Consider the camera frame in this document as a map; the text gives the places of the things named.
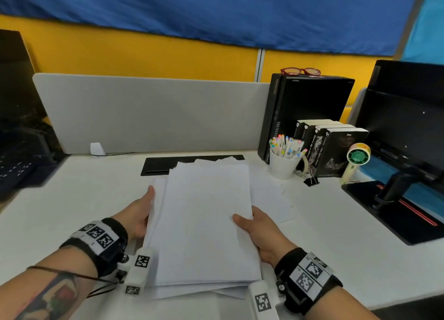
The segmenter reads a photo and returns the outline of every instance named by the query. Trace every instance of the desk surface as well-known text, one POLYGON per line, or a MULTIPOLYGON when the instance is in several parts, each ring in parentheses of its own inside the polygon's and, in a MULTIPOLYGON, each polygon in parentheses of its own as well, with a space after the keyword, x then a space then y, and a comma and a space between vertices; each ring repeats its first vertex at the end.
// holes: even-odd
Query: desk surface
MULTIPOLYGON (((266 166, 254 151, 233 153, 266 166)), ((208 154, 228 152, 193 153, 208 154)), ((140 197, 152 182, 140 176, 148 155, 189 154, 71 156, 43 188, 22 190, 0 214, 0 284, 53 252, 85 222, 111 216, 140 197)), ((311 188, 297 177, 280 182, 294 204, 294 220, 282 223, 281 230, 333 267, 365 306, 444 293, 444 240, 405 245, 344 193, 336 178, 311 188)), ((213 293, 143 302, 115 291, 87 300, 74 318, 246 319, 247 314, 244 300, 213 293)))

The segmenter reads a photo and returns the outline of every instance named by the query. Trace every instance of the stack of white paper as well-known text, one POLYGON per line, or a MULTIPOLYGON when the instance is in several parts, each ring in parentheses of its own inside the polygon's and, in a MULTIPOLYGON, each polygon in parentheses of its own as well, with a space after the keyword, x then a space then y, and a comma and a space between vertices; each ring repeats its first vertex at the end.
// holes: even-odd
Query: stack of white paper
POLYGON ((215 290, 241 297, 261 279, 258 251, 231 219, 252 218, 257 205, 276 222, 290 204, 266 169, 227 158, 179 163, 168 181, 156 178, 144 246, 157 252, 148 279, 150 299, 215 290))

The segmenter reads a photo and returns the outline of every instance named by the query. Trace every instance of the person's left hand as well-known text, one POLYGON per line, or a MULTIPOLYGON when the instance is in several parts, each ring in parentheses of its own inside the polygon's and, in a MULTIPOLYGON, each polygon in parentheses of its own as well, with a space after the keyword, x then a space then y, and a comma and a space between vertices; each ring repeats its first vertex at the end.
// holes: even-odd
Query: person's left hand
POLYGON ((144 237, 147 233, 147 217, 153 199, 154 187, 150 185, 148 191, 140 199, 135 200, 124 210, 111 216, 125 227, 128 232, 128 241, 134 237, 144 237))

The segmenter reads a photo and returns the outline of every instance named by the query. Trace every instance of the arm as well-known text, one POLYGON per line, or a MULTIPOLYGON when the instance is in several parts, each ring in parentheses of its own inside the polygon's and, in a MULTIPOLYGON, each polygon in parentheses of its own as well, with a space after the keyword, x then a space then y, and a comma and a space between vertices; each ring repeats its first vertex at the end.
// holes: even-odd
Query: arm
MULTIPOLYGON (((154 197, 154 188, 113 218, 128 232, 128 241, 143 237, 146 218, 154 197)), ((63 247, 38 264, 48 268, 97 277, 92 260, 80 249, 63 247)), ((60 273, 29 269, 0 286, 0 314, 5 320, 68 319, 94 287, 93 280, 66 276, 60 273)))
MULTIPOLYGON (((289 251, 297 248, 279 230, 273 220, 263 211, 253 206, 253 219, 248 220, 233 215, 233 221, 246 230, 259 249, 263 262, 273 268, 289 251)), ((307 320, 377 320, 378 318, 362 306, 345 289, 336 287, 324 295, 309 310, 307 320)))

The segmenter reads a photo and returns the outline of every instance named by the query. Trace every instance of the red stripe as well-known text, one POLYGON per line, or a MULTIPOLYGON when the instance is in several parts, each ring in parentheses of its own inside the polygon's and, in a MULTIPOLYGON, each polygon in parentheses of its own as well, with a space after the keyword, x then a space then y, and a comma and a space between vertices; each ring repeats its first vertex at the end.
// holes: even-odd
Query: red stripe
MULTIPOLYGON (((384 186, 382 185, 376 185, 379 189, 384 189, 384 186)), ((403 206, 409 208, 410 210, 412 210, 416 215, 418 215, 419 217, 421 217, 425 222, 430 223, 433 226, 438 226, 437 223, 435 223, 434 221, 432 221, 430 218, 428 218, 427 216, 425 216, 424 214, 422 214, 421 212, 419 212, 418 210, 416 210, 414 207, 412 207, 411 205, 409 205, 407 202, 405 202, 404 200, 399 200, 399 203, 401 203, 403 206)))

